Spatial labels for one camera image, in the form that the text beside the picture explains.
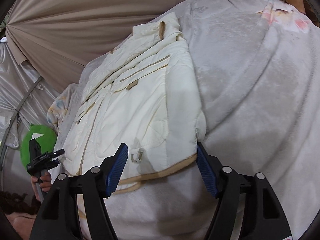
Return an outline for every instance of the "gray blanket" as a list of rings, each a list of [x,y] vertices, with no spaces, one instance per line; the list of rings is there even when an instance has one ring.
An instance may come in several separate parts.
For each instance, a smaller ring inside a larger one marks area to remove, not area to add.
[[[263,172],[298,239],[320,208],[320,30],[281,0],[187,0],[172,11],[194,61],[208,152],[239,173]],[[104,57],[84,69],[56,149]],[[119,238],[140,240],[203,239],[216,203],[196,165],[109,202]],[[240,225],[241,216],[233,239]]]

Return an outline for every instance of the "silver screw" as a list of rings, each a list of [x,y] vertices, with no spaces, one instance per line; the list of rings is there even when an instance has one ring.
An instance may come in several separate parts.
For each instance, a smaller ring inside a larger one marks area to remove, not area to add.
[[[93,167],[92,169],[91,169],[91,173],[93,173],[93,174],[96,174],[96,173],[98,173],[100,171],[100,168],[99,167]]]
[[[265,178],[264,174],[261,173],[261,172],[257,173],[256,176],[257,176],[258,179],[264,179]]]
[[[64,180],[66,178],[66,175],[64,173],[61,173],[59,176],[58,176],[58,180]]]
[[[224,166],[222,168],[222,170],[225,172],[225,173],[230,173],[232,171],[232,169],[229,167],[229,166]]]

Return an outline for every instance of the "green plush toy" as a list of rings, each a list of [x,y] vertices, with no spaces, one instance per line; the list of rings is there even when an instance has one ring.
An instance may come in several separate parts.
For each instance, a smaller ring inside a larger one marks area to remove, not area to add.
[[[30,163],[29,141],[36,139],[41,146],[41,153],[52,152],[57,141],[55,132],[45,125],[31,125],[30,131],[26,134],[22,141],[20,149],[20,157],[22,165],[27,168]]]

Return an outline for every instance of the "human hand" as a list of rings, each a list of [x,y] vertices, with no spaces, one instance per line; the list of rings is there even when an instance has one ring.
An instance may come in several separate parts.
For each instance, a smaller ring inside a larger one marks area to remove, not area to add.
[[[40,183],[40,188],[43,192],[48,192],[52,186],[51,184],[51,174],[47,171],[44,176],[41,176],[40,179],[43,183]],[[40,196],[36,188],[36,183],[38,182],[38,178],[36,176],[31,176],[31,185],[33,192],[36,195],[36,199],[40,201]]]

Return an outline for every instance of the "brown curtain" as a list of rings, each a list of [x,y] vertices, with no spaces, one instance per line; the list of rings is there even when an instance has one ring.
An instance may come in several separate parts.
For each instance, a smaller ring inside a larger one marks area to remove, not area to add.
[[[58,91],[84,66],[184,0],[17,0],[7,23],[9,47]]]

